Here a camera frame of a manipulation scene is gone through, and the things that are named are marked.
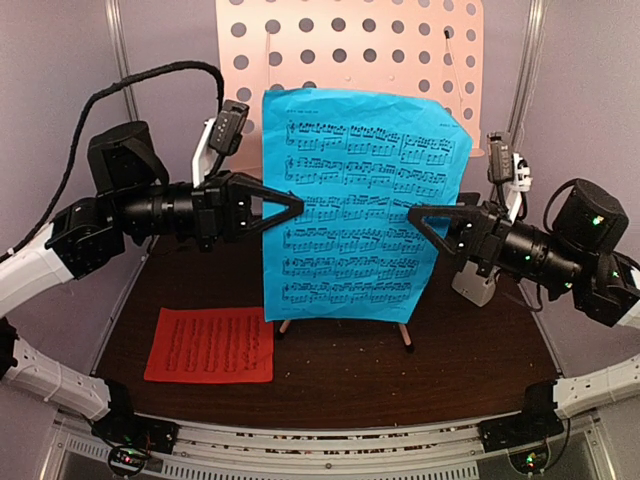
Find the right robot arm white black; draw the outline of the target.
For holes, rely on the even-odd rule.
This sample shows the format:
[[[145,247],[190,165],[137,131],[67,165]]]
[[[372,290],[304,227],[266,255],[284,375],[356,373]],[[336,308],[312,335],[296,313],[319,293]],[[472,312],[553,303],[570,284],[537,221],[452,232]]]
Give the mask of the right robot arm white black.
[[[562,184],[567,195],[554,220],[538,228],[496,202],[416,205],[408,220],[448,254],[459,291],[485,303],[482,283],[502,274],[526,279],[549,301],[570,294],[574,308],[610,328],[639,328],[639,264],[617,245],[629,225],[620,202],[581,178]]]

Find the blue sheet music paper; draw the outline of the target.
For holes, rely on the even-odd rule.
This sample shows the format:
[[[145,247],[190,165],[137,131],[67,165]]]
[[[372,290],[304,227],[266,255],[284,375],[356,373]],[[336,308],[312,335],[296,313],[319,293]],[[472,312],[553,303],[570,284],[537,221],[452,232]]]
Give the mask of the blue sheet music paper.
[[[263,237],[266,319],[407,323],[438,257],[409,210],[456,202],[471,136],[390,94],[268,91],[262,113],[264,182],[304,203]]]

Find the pink music stand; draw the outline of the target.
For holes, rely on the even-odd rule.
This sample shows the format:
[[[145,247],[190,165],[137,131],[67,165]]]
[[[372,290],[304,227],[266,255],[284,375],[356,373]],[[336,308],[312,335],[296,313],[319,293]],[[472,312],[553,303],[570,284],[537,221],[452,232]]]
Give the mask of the pink music stand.
[[[468,162],[481,154],[480,2],[220,1],[216,9],[227,93],[250,107],[234,169],[264,182],[263,97],[295,89],[437,102],[471,136]]]

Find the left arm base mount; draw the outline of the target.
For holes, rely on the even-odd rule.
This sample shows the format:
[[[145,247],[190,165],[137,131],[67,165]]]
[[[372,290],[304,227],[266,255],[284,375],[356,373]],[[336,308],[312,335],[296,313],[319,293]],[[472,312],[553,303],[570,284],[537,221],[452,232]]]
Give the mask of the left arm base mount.
[[[107,414],[91,422],[91,431],[113,444],[171,454],[179,426],[172,421],[138,415],[127,403],[111,402]]]

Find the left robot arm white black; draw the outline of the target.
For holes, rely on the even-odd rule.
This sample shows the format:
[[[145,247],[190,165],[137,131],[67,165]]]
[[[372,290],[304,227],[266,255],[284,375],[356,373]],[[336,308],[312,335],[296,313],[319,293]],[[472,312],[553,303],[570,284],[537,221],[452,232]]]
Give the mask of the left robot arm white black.
[[[193,239],[202,252],[217,240],[238,242],[295,218],[304,202],[215,161],[195,182],[173,183],[156,155],[144,121],[95,137],[88,161],[96,194],[82,198],[38,228],[35,237],[1,264],[1,314],[37,295],[105,266],[155,236]],[[127,388],[84,375],[34,349],[7,319],[1,321],[1,380],[62,405],[106,429],[123,444],[144,433]]]

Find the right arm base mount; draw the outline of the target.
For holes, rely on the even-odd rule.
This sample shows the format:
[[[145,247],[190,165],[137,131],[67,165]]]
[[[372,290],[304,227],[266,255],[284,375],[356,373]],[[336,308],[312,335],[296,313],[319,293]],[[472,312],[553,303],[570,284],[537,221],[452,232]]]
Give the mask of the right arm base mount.
[[[485,453],[512,449],[562,434],[563,421],[556,414],[554,383],[539,383],[525,390],[517,413],[481,421],[478,424]]]

